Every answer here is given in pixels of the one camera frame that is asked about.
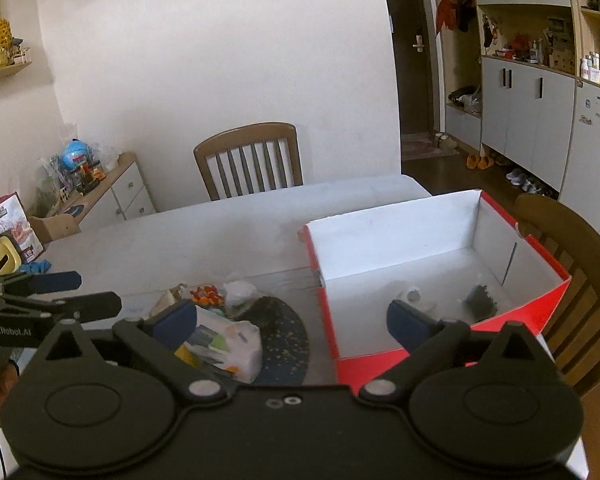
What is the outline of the white plastic printed bag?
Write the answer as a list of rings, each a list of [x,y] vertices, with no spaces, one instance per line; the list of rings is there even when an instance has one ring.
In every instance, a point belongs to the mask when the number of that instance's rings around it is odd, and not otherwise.
[[[195,368],[210,365],[238,382],[251,384],[260,374],[263,349],[260,330],[248,321],[234,322],[196,307],[196,328],[175,351]]]

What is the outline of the clear crinkled plastic wrap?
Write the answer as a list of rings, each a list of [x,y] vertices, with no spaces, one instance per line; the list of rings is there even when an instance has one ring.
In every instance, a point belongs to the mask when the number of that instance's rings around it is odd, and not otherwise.
[[[246,281],[232,281],[222,285],[224,290],[224,306],[226,310],[234,310],[258,296],[257,287]]]

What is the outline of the blue cloth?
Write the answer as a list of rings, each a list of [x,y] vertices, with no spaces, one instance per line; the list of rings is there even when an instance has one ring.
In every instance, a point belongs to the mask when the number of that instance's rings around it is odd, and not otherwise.
[[[34,275],[45,274],[50,270],[51,267],[52,267],[52,264],[48,260],[43,259],[43,260],[23,263],[18,268],[18,272],[34,274]]]

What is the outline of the cardboard box on sideboard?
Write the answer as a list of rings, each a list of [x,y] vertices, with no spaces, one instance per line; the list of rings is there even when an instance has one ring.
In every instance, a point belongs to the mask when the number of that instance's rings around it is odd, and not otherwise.
[[[48,218],[30,216],[28,220],[43,245],[81,232],[79,222],[71,214],[56,214]]]

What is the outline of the red white snack bag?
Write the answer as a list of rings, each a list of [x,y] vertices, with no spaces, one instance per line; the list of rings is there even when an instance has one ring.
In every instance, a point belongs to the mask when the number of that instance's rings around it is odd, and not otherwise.
[[[30,225],[17,193],[0,197],[0,235],[14,240],[24,263],[31,263],[44,252],[44,247]]]

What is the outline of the red cardboard shoe box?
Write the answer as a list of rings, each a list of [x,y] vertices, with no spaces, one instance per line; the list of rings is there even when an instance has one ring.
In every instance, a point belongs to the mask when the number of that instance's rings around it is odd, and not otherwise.
[[[507,321],[539,335],[571,278],[486,192],[469,190],[314,220],[304,228],[338,382],[358,391],[407,355],[387,311],[418,287],[436,320]]]

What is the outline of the white sideboard cabinet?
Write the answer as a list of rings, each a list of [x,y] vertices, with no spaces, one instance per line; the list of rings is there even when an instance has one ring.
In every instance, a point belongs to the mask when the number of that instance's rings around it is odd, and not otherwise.
[[[156,212],[136,155],[124,152],[97,188],[86,195],[73,192],[65,203],[42,218],[71,214],[79,222],[81,232],[88,232]]]

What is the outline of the blue round toy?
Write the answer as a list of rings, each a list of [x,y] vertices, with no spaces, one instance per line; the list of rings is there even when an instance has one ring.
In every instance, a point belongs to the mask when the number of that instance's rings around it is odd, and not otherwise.
[[[68,171],[74,171],[83,165],[91,165],[93,153],[88,144],[79,139],[72,139],[65,146],[60,158]]]

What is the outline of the wooden chair beside box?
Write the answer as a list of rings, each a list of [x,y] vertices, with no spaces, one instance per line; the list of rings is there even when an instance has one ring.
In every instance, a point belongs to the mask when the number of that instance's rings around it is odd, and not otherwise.
[[[584,396],[600,383],[600,233],[542,195],[519,195],[515,217],[571,278],[542,335],[567,384]]]

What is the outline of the orange slippers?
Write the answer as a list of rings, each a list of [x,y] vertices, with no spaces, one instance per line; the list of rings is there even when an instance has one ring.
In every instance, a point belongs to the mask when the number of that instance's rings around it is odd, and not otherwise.
[[[469,170],[486,170],[494,166],[494,159],[488,155],[470,154],[466,158],[466,168]]]

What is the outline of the wooden slat-back chair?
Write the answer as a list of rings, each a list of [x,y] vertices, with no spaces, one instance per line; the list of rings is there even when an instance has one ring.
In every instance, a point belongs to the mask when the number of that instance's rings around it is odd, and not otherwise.
[[[303,184],[297,129],[259,122],[210,136],[193,150],[210,200]]]

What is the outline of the large white wall cabinet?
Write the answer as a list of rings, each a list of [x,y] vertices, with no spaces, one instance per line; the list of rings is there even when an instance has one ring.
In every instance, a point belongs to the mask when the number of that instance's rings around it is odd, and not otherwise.
[[[443,128],[600,233],[600,0],[432,0]]]

